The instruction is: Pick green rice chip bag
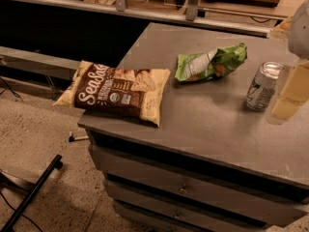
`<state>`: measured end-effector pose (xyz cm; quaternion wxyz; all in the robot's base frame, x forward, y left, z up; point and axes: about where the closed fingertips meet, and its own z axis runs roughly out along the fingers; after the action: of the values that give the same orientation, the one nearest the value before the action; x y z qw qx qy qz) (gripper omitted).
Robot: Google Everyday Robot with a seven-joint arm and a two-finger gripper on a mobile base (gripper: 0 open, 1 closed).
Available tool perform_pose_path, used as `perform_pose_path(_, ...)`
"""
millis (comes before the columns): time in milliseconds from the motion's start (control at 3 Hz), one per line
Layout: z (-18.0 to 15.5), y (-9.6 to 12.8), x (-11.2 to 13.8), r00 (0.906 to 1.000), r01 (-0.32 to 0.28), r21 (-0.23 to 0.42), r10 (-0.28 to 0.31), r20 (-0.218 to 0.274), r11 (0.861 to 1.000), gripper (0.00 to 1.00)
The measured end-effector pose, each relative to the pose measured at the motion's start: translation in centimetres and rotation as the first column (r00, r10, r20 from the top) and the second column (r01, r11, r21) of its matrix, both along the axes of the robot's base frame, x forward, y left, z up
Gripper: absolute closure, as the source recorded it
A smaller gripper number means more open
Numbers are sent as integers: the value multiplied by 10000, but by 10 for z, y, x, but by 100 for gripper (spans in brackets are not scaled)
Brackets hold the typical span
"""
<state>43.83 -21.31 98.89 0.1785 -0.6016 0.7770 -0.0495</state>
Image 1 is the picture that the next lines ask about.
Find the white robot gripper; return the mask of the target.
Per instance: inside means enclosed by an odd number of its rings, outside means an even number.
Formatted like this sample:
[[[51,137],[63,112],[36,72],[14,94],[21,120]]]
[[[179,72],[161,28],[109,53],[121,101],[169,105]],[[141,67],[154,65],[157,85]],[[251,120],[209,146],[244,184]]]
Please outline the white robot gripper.
[[[300,59],[309,58],[309,0],[305,0],[293,15],[288,48]],[[289,70],[271,114],[277,119],[289,120],[308,100],[309,61],[302,61]]]

